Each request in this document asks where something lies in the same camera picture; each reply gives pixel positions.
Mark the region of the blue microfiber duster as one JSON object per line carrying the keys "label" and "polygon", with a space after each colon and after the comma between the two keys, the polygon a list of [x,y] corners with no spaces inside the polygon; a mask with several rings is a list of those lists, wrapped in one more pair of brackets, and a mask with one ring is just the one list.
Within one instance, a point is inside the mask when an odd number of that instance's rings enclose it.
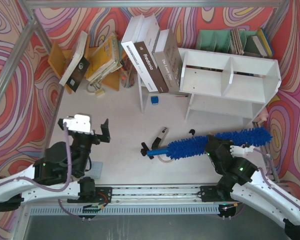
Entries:
{"label": "blue microfiber duster", "polygon": [[178,160],[203,155],[209,140],[217,140],[233,146],[249,145],[260,147],[270,143],[272,138],[270,132],[264,127],[256,127],[175,140],[166,147],[147,150],[146,155],[148,157],[166,155],[171,160]]}

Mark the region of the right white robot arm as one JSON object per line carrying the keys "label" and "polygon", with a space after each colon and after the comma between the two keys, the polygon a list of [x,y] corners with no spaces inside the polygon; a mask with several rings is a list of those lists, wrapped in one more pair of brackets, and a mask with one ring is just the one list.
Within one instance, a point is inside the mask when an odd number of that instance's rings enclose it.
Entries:
{"label": "right white robot arm", "polygon": [[253,145],[236,146],[231,140],[208,136],[204,152],[221,175],[216,192],[222,200],[250,206],[282,227],[291,240],[300,240],[300,199],[247,159],[255,150]]}

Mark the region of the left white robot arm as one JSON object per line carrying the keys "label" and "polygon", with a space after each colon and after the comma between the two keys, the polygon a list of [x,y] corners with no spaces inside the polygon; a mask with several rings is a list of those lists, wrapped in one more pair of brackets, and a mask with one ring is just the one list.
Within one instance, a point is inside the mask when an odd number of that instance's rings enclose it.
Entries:
{"label": "left white robot arm", "polygon": [[59,119],[66,140],[54,143],[44,156],[26,169],[8,177],[0,177],[0,212],[17,210],[21,205],[57,199],[71,204],[110,203],[110,194],[96,187],[86,176],[91,166],[91,148],[111,140],[109,122],[101,124],[101,134],[94,130],[79,131],[71,120]]}

